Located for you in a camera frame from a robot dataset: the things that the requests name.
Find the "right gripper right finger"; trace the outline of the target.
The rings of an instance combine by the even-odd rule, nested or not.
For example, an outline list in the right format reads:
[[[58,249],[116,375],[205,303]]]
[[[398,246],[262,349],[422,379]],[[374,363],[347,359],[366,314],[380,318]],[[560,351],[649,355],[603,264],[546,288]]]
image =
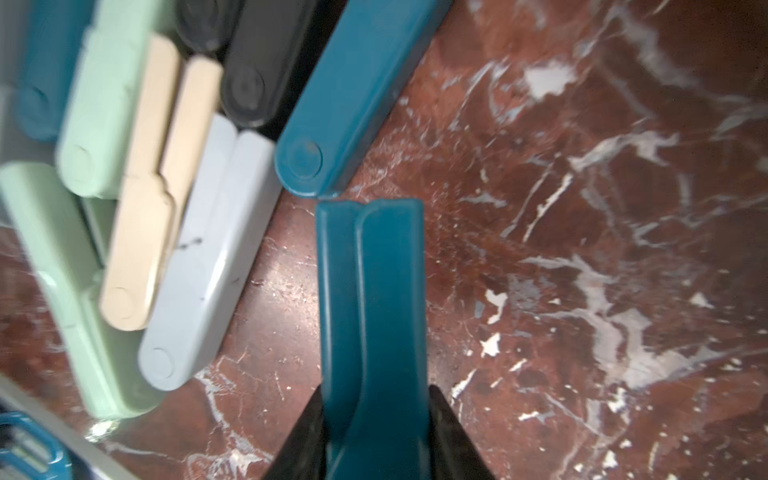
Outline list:
[[[444,394],[436,385],[429,389],[429,447],[431,478],[435,480],[494,480]]]

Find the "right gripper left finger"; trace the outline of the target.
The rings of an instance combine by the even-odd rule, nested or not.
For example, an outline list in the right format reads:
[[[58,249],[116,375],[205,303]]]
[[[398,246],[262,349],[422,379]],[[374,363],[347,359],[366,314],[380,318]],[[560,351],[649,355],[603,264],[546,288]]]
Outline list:
[[[262,479],[323,480],[327,442],[321,386],[318,386]]]

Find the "black pruning pliers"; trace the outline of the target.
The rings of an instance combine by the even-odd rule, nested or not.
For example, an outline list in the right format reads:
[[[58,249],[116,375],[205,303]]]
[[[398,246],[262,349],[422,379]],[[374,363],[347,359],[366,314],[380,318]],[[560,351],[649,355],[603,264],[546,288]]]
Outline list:
[[[242,0],[177,0],[178,35],[193,52],[216,56],[229,44],[242,6]]]
[[[226,57],[221,104],[241,128],[280,120],[293,105],[322,51],[320,1],[250,0]]]

